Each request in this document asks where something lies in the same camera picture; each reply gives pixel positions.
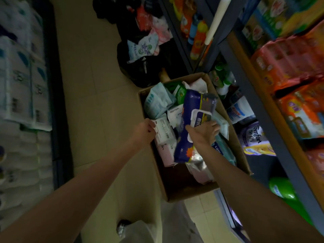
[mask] green detergent container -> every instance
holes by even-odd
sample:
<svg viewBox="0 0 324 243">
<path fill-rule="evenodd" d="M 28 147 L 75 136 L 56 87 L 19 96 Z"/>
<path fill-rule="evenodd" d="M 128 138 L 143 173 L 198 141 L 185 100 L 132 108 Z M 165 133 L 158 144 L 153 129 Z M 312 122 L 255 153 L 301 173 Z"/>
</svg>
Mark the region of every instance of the green detergent container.
<svg viewBox="0 0 324 243">
<path fill-rule="evenodd" d="M 269 180 L 271 192 L 283 199 L 298 200 L 293 185 L 286 177 L 273 177 Z"/>
<path fill-rule="evenodd" d="M 303 204 L 299 200 L 290 200 L 290 199 L 283 199 L 291 208 L 293 208 L 299 215 L 302 216 L 310 225 L 313 225 L 310 216 L 306 212 Z"/>
</svg>

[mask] pant leg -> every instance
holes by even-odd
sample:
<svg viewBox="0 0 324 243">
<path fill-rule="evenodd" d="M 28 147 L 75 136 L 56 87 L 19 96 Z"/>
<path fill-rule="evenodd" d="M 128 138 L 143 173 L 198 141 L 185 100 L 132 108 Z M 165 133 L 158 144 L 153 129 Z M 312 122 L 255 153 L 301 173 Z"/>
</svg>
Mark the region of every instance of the pant leg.
<svg viewBox="0 0 324 243">
<path fill-rule="evenodd" d="M 161 202 L 163 243 L 204 243 L 191 220 L 184 201 Z"/>
<path fill-rule="evenodd" d="M 156 236 L 153 234 L 150 225 L 143 221 L 137 221 L 124 229 L 123 239 L 120 243 L 155 243 Z"/>
</svg>

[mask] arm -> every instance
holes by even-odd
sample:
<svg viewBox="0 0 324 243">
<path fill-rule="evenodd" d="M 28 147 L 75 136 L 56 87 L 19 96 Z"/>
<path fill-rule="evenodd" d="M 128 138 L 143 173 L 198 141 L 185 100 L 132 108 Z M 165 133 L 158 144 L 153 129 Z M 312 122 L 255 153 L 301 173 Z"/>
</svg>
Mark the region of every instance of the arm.
<svg viewBox="0 0 324 243">
<path fill-rule="evenodd" d="M 155 137 L 145 119 L 130 139 L 64 184 L 0 233 L 0 242 L 73 242 L 120 170 Z"/>
<path fill-rule="evenodd" d="M 283 200 L 230 164 L 210 146 L 216 122 L 186 129 L 252 242 L 324 242 L 324 237 Z"/>
</svg>

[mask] hand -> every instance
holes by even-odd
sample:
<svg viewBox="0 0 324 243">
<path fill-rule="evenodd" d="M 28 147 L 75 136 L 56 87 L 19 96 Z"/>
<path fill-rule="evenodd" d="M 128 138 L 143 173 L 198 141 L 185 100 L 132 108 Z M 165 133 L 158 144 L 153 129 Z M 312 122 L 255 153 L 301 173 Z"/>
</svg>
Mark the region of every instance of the hand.
<svg viewBox="0 0 324 243">
<path fill-rule="evenodd" d="M 130 138 L 132 144 L 138 149 L 142 149 L 150 144 L 156 135 L 154 127 L 155 123 L 148 118 L 135 126 L 132 137 Z"/>
<path fill-rule="evenodd" d="M 193 128 L 186 125 L 190 138 L 195 146 L 199 144 L 212 145 L 215 141 L 215 136 L 219 133 L 221 126 L 215 121 L 204 122 L 203 124 Z"/>
</svg>

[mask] person's left hand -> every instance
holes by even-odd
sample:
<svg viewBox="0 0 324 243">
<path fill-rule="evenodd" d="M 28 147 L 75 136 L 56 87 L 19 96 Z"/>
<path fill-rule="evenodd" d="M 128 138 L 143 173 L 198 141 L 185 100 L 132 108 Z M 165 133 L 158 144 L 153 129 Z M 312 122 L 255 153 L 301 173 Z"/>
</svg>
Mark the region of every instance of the person's left hand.
<svg viewBox="0 0 324 243">
<path fill-rule="evenodd" d="M 137 126 L 135 126 L 132 137 L 130 138 L 132 143 L 139 149 L 142 149 L 150 144 L 156 135 L 154 127 L 155 123 L 148 118 L 139 123 Z"/>
</svg>

